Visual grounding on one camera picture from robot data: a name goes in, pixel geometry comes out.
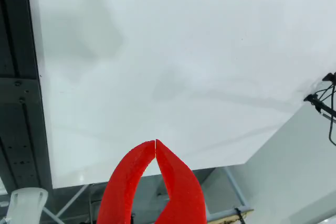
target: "metal bracket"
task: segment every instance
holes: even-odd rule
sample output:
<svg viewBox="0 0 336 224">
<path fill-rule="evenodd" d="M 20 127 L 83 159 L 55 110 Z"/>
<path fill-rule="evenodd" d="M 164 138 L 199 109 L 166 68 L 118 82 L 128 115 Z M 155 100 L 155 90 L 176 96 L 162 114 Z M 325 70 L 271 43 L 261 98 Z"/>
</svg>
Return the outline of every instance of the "metal bracket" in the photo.
<svg viewBox="0 0 336 224">
<path fill-rule="evenodd" d="M 332 73 L 327 74 L 322 81 L 331 81 L 334 85 L 336 85 L 336 76 Z M 323 114 L 321 111 L 324 110 L 334 118 L 336 118 L 336 111 L 331 109 L 329 106 L 325 105 L 322 101 L 318 99 L 317 94 L 310 94 L 305 99 L 305 102 L 310 102 L 312 105 L 315 106 L 315 109 L 320 113 Z"/>
<path fill-rule="evenodd" d="M 38 80 L 0 78 L 0 103 L 38 103 L 40 90 Z"/>
</svg>

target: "wire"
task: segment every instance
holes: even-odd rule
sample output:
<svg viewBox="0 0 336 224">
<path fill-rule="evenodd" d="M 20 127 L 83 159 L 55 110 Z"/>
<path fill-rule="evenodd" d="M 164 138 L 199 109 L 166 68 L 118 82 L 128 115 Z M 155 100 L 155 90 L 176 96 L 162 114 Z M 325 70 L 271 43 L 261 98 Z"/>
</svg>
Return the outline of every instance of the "wire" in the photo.
<svg viewBox="0 0 336 224">
<path fill-rule="evenodd" d="M 333 95 L 335 92 L 332 92 L 330 95 L 328 95 L 326 98 L 324 98 L 323 100 L 321 100 L 321 102 L 323 102 L 324 100 L 326 100 L 327 98 L 329 98 L 331 95 Z"/>
<path fill-rule="evenodd" d="M 326 88 L 326 89 L 321 89 L 321 90 L 319 90 L 319 91 L 316 91 L 315 94 L 324 91 L 324 93 L 323 93 L 323 94 L 320 96 L 320 98 L 319 98 L 319 99 L 321 99 L 321 98 L 324 96 L 324 94 L 327 93 L 327 91 L 328 91 L 329 89 L 331 89 L 332 86 L 333 86 L 333 84 L 330 85 L 330 86 L 329 86 L 328 88 Z"/>
<path fill-rule="evenodd" d="M 331 110 L 334 110 L 334 94 L 335 94 L 335 84 L 333 84 L 332 87 L 332 93 L 331 93 Z M 329 141 L 336 146 L 336 143 L 331 139 L 331 133 L 332 133 L 332 126 L 334 124 L 334 115 L 331 114 L 331 120 L 330 120 L 330 129 L 329 129 Z"/>
</svg>

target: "metal frame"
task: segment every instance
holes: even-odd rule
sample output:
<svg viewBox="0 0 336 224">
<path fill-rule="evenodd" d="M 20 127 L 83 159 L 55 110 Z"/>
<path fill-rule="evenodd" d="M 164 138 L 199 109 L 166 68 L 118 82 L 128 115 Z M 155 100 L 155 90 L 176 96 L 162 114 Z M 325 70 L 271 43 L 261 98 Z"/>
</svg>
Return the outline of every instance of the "metal frame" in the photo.
<svg viewBox="0 0 336 224">
<path fill-rule="evenodd" d="M 52 183 L 29 0 L 0 0 L 0 177 L 7 192 Z"/>
<path fill-rule="evenodd" d="M 88 188 L 90 185 L 82 186 L 79 191 L 54 215 L 48 208 L 44 207 L 43 212 L 45 212 L 51 219 L 53 219 L 58 224 L 64 224 L 64 222 L 59 218 L 71 205 L 74 201 Z M 91 202 L 91 191 L 89 192 L 89 203 Z M 90 222 L 92 224 L 91 213 L 89 213 Z"/>
<path fill-rule="evenodd" d="M 241 204 L 241 206 L 233 208 L 233 209 L 229 209 L 229 210 L 224 210 L 221 212 L 216 212 L 214 214 L 210 214 L 208 208 L 206 207 L 206 219 L 208 222 L 210 221 L 215 221 L 215 220 L 220 220 L 223 219 L 225 217 L 229 217 L 232 215 L 237 215 L 237 209 L 241 212 L 241 214 L 246 214 L 250 211 L 253 211 L 253 209 L 251 208 L 251 206 L 249 205 L 248 201 L 246 200 L 243 192 L 241 191 L 239 185 L 237 184 L 237 181 L 235 180 L 235 178 L 233 177 L 230 168 L 229 167 L 221 167 L 221 168 L 216 168 L 216 169 L 221 169 L 227 176 L 237 198 L 239 199 L 239 202 Z"/>
</svg>

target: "white tabletop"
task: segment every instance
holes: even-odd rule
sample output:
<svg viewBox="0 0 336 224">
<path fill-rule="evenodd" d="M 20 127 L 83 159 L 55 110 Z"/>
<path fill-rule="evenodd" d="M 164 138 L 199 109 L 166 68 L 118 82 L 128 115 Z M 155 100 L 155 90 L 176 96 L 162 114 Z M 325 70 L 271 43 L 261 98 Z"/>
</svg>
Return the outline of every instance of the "white tabletop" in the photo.
<svg viewBox="0 0 336 224">
<path fill-rule="evenodd" d="M 191 169 L 246 162 L 335 70 L 334 2 L 30 0 L 53 186 L 156 138 Z"/>
</svg>

